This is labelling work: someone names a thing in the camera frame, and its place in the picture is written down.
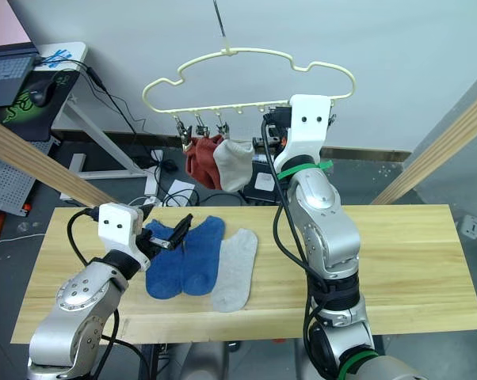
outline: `blue sock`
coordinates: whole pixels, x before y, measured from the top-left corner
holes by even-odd
[[[152,231],[156,238],[166,240],[174,229],[169,228],[153,220],[145,226]],[[168,299],[175,297],[182,291],[182,262],[184,254],[182,245],[173,251],[162,251],[151,260],[151,266],[145,275],[145,287],[147,293],[154,298]]]
[[[182,264],[182,288],[186,294],[206,295],[212,291],[223,235],[224,221],[215,216],[208,216],[186,235]]]

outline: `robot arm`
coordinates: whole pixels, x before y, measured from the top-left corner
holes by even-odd
[[[319,275],[315,279],[307,274],[311,308],[316,312],[315,323],[304,330],[308,355],[327,380],[423,379],[406,364],[374,351],[365,300],[359,291],[360,235],[342,210],[337,190],[316,165],[332,120],[331,100],[295,95],[290,105],[287,143],[273,167],[277,173],[288,174],[284,180],[288,186],[286,212],[302,234],[309,267]],[[276,111],[265,115],[268,124],[279,121]]]
[[[142,229],[142,209],[101,205],[98,234],[108,253],[94,258],[58,290],[51,313],[32,336],[28,380],[90,378],[103,328],[128,281],[138,270],[146,271],[161,248],[176,247],[192,217],[182,219],[169,241],[163,241]]]

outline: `wall baseboard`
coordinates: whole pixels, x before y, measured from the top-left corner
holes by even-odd
[[[58,139],[63,141],[78,141],[85,143],[93,142],[93,140],[84,131],[54,130],[52,133]],[[106,134],[116,144],[130,144],[133,141],[133,135],[131,133],[106,132]],[[182,148],[181,140],[178,138],[178,136],[139,133],[137,135],[136,142],[147,146],[168,146]],[[374,150],[325,146],[325,149],[322,151],[322,158],[404,162],[410,156],[410,154],[411,152],[405,150]]]

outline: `laptop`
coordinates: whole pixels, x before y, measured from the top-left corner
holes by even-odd
[[[11,105],[38,54],[7,0],[0,0],[0,106]]]

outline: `pink surface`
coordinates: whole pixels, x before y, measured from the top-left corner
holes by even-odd
[[[0,46],[30,41],[10,4],[6,0],[0,0]]]

